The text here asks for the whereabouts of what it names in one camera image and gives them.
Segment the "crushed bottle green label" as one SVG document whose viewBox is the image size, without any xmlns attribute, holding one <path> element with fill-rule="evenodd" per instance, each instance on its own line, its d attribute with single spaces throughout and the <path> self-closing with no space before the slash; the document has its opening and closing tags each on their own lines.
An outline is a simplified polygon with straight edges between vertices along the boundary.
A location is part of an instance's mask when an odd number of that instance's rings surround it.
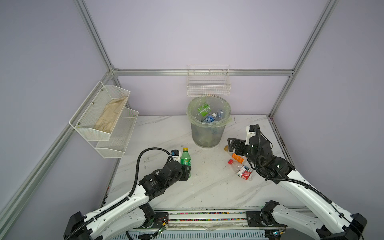
<svg viewBox="0 0 384 240">
<path fill-rule="evenodd" d="M 200 117 L 205 117 L 206 115 L 208 115 L 210 113 L 210 111 L 211 111 L 210 105 L 207 103 L 204 103 L 202 106 L 197 108 L 196 115 L 200 116 Z"/>
</svg>

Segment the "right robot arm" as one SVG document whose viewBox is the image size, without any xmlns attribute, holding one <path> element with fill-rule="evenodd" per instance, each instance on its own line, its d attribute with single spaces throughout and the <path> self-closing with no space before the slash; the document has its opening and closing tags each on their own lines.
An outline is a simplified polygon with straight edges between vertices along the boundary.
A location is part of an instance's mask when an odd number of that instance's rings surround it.
<svg viewBox="0 0 384 240">
<path fill-rule="evenodd" d="M 272 142 L 261 132 L 260 126 L 246 128 L 245 140 L 228 139 L 229 152 L 245 157 L 250 167 L 265 181 L 271 181 L 300 200 L 314 217 L 284 207 L 277 201 L 268 201 L 262 208 L 258 222 L 265 227 L 284 225 L 314 240 L 362 240 L 368 223 L 359 214 L 352 214 L 335 204 L 313 187 L 286 159 L 272 151 Z"/>
</svg>

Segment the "blue label bottle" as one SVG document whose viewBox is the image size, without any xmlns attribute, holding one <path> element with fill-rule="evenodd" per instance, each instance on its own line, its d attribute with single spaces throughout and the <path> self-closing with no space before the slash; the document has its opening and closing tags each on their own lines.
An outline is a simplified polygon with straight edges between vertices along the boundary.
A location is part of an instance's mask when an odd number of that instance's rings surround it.
<svg viewBox="0 0 384 240">
<path fill-rule="evenodd" d="M 217 114 L 212 113 L 211 115 L 207 116 L 202 122 L 206 124 L 212 123 L 216 120 L 216 117 L 217 117 Z"/>
</svg>

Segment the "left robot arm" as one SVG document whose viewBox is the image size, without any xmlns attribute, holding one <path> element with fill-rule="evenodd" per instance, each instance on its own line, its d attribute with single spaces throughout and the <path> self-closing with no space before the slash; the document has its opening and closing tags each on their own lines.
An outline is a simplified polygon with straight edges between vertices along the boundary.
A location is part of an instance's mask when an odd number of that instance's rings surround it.
<svg viewBox="0 0 384 240">
<path fill-rule="evenodd" d="M 73 214 L 67 224 L 65 240 L 111 240 L 123 232 L 153 225 L 156 213 L 150 201 L 161 196 L 178 181 L 189 179 L 192 167 L 183 165 L 177 151 L 166 151 L 163 168 L 139 180 L 140 161 L 149 151 L 163 151 L 152 147 L 143 150 L 137 159 L 132 189 L 104 207 L 83 215 Z"/>
</svg>

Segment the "green soda bottle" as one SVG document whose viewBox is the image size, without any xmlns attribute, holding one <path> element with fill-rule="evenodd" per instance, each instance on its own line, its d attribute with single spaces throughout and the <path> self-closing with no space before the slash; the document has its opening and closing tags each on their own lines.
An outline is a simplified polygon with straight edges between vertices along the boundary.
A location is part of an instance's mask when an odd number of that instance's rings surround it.
<svg viewBox="0 0 384 240">
<path fill-rule="evenodd" d="M 191 166 L 192 158 L 189 154 L 189 148 L 183 148 L 183 152 L 181 155 L 181 164 L 186 166 Z"/>
</svg>

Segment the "orange label bottle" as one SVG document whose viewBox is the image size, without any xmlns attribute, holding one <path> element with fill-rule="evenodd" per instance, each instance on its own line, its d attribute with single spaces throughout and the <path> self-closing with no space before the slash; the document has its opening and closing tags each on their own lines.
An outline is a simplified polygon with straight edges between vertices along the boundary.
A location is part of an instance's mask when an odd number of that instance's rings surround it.
<svg viewBox="0 0 384 240">
<path fill-rule="evenodd" d="M 237 162 L 239 162 L 240 164 L 243 164 L 244 163 L 244 158 L 242 158 L 241 156 L 238 156 L 236 155 L 235 153 L 233 152 L 230 152 L 229 151 L 229 146 L 225 146 L 224 147 L 224 151 L 229 154 L 231 156 L 232 159 L 236 160 Z"/>
</svg>

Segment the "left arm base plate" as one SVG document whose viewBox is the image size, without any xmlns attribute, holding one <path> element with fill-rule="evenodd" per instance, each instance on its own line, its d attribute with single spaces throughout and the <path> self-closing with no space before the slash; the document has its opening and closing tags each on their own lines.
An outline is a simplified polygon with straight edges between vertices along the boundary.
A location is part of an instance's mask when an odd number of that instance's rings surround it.
<svg viewBox="0 0 384 240">
<path fill-rule="evenodd" d="M 151 229 L 160 229 L 164 223 L 169 221 L 169 213 L 168 212 L 155 212 L 155 217 Z"/>
</svg>

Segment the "red label crushed bottle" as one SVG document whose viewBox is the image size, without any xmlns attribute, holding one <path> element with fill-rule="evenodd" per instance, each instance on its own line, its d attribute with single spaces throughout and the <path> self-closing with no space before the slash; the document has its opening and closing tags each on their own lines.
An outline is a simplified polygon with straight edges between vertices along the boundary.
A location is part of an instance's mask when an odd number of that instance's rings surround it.
<svg viewBox="0 0 384 240">
<path fill-rule="evenodd" d="M 246 165 L 240 164 L 237 161 L 229 160 L 229 166 L 233 169 L 236 175 L 246 181 L 252 181 L 254 177 L 254 170 Z"/>
</svg>

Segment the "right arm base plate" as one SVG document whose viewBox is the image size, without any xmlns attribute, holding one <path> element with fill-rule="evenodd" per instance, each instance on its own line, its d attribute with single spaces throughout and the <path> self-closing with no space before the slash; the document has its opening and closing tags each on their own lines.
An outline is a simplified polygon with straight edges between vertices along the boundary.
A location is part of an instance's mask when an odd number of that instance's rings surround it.
<svg viewBox="0 0 384 240">
<path fill-rule="evenodd" d="M 266 225 L 263 224 L 261 211 L 246 211 L 246 219 L 249 228 L 266 227 Z"/>
</svg>

